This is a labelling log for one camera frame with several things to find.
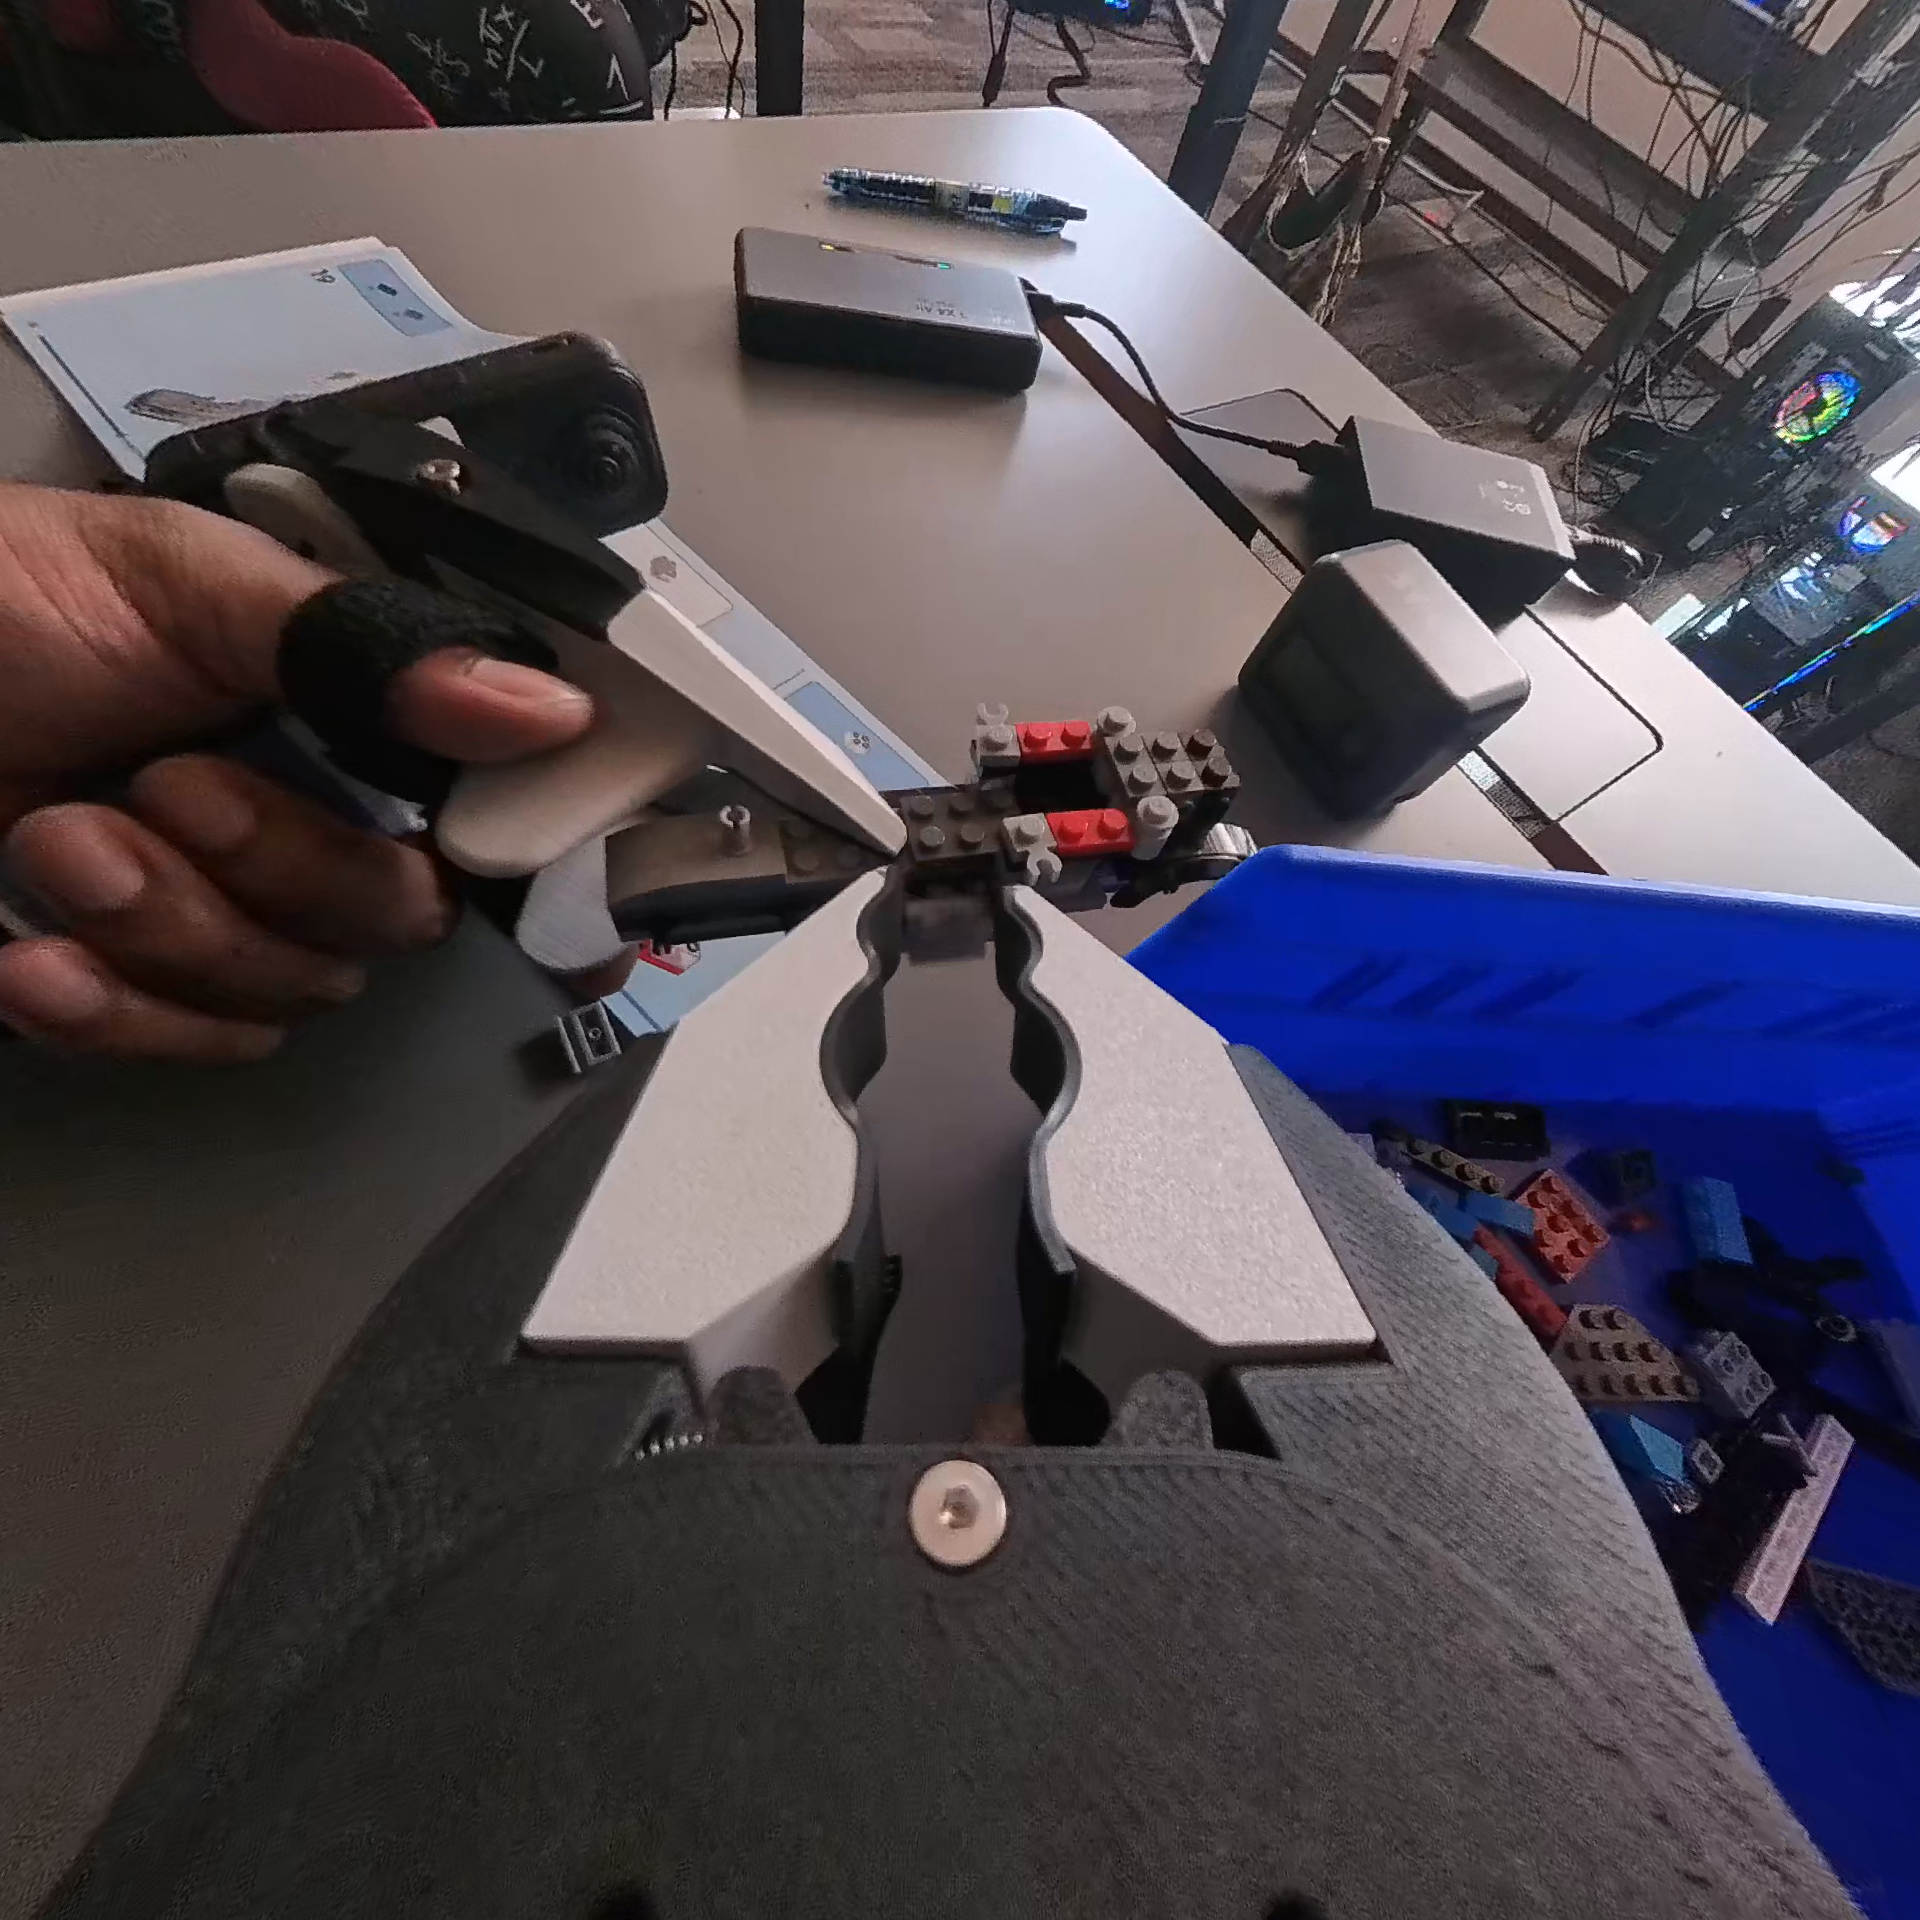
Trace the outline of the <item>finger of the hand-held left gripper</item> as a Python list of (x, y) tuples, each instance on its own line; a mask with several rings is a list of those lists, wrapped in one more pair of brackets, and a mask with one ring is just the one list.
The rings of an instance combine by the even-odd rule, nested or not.
[(520, 899), (513, 947), (556, 979), (626, 979), (636, 945), (617, 934), (608, 866), (542, 866)]
[(879, 792), (792, 706), (653, 592), (640, 592), (608, 624), (608, 643), (670, 688), (693, 717), (700, 761), (745, 778), (820, 827), (896, 858), (905, 827)]

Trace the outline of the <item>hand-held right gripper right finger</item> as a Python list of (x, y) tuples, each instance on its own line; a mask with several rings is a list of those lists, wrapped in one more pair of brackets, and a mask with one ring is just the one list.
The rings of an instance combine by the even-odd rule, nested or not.
[(1050, 1374), (1359, 1361), (1375, 1325), (1230, 1045), (1076, 920), (998, 896), (1026, 1355)]

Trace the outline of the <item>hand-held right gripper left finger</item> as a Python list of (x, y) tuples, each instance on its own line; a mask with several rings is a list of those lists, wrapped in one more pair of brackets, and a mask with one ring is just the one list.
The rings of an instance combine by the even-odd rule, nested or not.
[(872, 1355), (894, 1292), (858, 1100), (884, 1062), (896, 876), (866, 873), (685, 1014), (520, 1339), (813, 1376)]

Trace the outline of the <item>grey toy brick vehicle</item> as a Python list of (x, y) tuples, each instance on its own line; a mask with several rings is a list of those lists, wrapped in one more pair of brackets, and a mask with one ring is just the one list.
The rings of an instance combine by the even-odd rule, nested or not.
[(785, 933), (871, 876), (927, 928), (990, 917), (1013, 884), (1086, 915), (1221, 880), (1256, 853), (1230, 820), (1240, 779), (1207, 729), (1142, 729), (1117, 706), (1021, 724), (983, 709), (972, 761), (964, 784), (881, 796), (902, 829), (890, 854), (701, 770), (609, 835), (613, 926), (661, 949)]

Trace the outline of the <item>blue plastic bin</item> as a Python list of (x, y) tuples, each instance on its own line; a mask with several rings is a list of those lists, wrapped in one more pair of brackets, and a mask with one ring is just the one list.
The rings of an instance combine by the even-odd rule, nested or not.
[(1818, 1292), (1861, 1336), (1812, 1362), (1812, 1325), (1722, 1281), (1833, 1395), (1855, 1451), (1809, 1542), (1812, 1576), (1916, 1588), (1912, 906), (1270, 848), (1149, 934), (1133, 965), (1224, 1040), (1262, 1051), (1349, 1125), (1444, 1106), (1538, 1109), (1543, 1162), (1606, 1216), (1648, 1225), (1577, 1294), (1689, 1338), (1669, 1276), (1696, 1267), (1686, 1185), (1729, 1187), (1750, 1265), (1861, 1262)]

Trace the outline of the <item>pile of toy bricks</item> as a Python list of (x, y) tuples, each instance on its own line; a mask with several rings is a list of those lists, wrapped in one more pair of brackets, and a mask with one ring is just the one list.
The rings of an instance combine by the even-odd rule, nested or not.
[(1916, 1576), (1817, 1548), (1839, 1478), (1916, 1488), (1916, 1325), (1848, 1315), (1848, 1251), (1799, 1254), (1719, 1178), (1644, 1142), (1550, 1160), (1545, 1113), (1444, 1102), (1439, 1134), (1352, 1136), (1476, 1262), (1582, 1405), (1692, 1625), (1796, 1602), (1862, 1678), (1916, 1699)]

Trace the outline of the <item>grey desk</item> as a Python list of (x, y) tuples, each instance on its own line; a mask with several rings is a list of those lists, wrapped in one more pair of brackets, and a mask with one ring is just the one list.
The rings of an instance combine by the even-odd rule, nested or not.
[[(1232, 715), (1282, 588), (1055, 355), (1023, 401), (751, 368), (743, 224), (807, 211), (841, 149), (1033, 170), (1095, 201), (1064, 262), (1170, 389), (1374, 379), (1069, 113), (298, 136), (4, 152), (4, 289), (375, 236), (471, 320), (585, 328), (661, 418), (666, 529), (877, 715), (954, 764), (974, 704), (1222, 722), (1258, 835), (1536, 864), (1463, 776), (1333, 827)], [(258, 1490), (314, 1548), (394, 1525), (400, 1582), (327, 1777), (278, 1764), (231, 1905), (180, 1913), (1812, 1915), (1825, 1865), (1701, 1668), (1638, 1516), (1514, 1317), (1352, 1152), (1420, 1374), (1256, 1376), (1274, 1454), (1170, 1473), (1020, 1451), (969, 1573), (910, 1545), (927, 1444), (613, 1459), (594, 1380), (527, 1362), (453, 1481), (274, 1476), (350, 1321), (468, 1204), (527, 1238), (615, 1120), (520, 1080), (545, 994), (468, 928), (357, 1014), (240, 1073), (4, 1068), (4, 1915), (81, 1852), (159, 1725)]]

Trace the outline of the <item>person's left hand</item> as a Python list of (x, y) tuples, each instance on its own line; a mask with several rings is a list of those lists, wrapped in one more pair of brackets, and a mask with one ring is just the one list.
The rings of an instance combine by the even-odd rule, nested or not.
[(280, 706), (280, 629), (337, 577), (184, 504), (4, 483), (4, 1028), (240, 1065), (428, 953), (461, 908), (424, 844), (352, 827), (214, 745)]

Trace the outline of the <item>printed instruction sheet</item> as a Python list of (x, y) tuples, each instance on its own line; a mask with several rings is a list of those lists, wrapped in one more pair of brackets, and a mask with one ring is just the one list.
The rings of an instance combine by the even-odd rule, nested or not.
[[(137, 494), (146, 494), (146, 457), (168, 430), (217, 416), (242, 401), (306, 398), (548, 333), (581, 332), (511, 333), (482, 328), (438, 296), (407, 253), (375, 237), (10, 296), (4, 300), (4, 328)], [(605, 534), (605, 546), (631, 562), (640, 580), (633, 529), (653, 522), (661, 510)], [(495, 764), (560, 754), (568, 769), (591, 761), (594, 770), (615, 776), (615, 793), (641, 800), (641, 808), (556, 861), (605, 864), (609, 835), (636, 825), (644, 808), (664, 800), (701, 770), (727, 772), (700, 761), (700, 737), (676, 726), (689, 717), (678, 694), (638, 668), (615, 690), (608, 747), (585, 753), (572, 739), (556, 749), (516, 753)], [(304, 744), (293, 749), (295, 760), (311, 754), (327, 766), (324, 782), (341, 787), (348, 808), (364, 810), (370, 825), (428, 835), (448, 876), (479, 896), (487, 915), (513, 933), (530, 880), (478, 880), (453, 869), (417, 804), (337, 776), (284, 702), (278, 729)], [(601, 737), (601, 726), (591, 721), (583, 737)]]

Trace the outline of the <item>black box with green lights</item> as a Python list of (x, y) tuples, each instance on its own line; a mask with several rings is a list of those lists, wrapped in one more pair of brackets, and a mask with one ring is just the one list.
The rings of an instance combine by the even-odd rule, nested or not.
[(1015, 272), (748, 226), (733, 240), (737, 348), (759, 361), (1026, 394), (1041, 336)]

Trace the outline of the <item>blue patterned pen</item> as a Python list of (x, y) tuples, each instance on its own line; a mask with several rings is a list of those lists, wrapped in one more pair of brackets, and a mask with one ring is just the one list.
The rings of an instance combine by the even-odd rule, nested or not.
[(1063, 236), (1087, 211), (1031, 188), (964, 184), (933, 177), (832, 166), (823, 177), (826, 195), (863, 209), (900, 213), (940, 224), (977, 224), (1038, 237)]

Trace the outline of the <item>black smartphone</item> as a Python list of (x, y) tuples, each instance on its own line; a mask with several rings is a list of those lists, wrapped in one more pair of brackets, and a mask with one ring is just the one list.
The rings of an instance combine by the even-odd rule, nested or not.
[(1199, 410), (1174, 433), (1240, 504), (1279, 508), (1308, 501), (1312, 475), (1268, 444), (1336, 444), (1343, 424), (1295, 392), (1262, 392)]

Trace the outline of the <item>black power adapter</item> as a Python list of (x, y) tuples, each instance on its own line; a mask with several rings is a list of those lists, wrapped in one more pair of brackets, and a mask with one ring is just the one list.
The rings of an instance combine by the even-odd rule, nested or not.
[(1520, 457), (1356, 416), (1292, 462), (1321, 552), (1408, 545), (1493, 627), (1577, 562), (1543, 468)]

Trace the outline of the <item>black-legged table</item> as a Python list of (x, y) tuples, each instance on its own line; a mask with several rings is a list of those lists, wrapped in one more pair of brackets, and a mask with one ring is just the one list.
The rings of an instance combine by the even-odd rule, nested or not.
[(1916, 4), (1207, 4), (1168, 185), (1212, 216), (1272, 64), (1297, 86), (1228, 218), (1262, 252), (1314, 140), (1546, 268), (1582, 328), (1536, 440), (1669, 368), (1722, 382), (1916, 218)]

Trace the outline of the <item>rainbow-lit computer case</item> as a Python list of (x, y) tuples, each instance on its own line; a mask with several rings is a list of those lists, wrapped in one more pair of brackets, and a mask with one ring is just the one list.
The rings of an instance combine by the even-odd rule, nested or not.
[(1801, 573), (1848, 560), (1855, 546), (1841, 518), (1876, 516), (1855, 504), (1881, 466), (1912, 464), (1916, 433), (1916, 328), (1825, 357), (1767, 421), (1767, 464), (1749, 515), (1764, 560)]

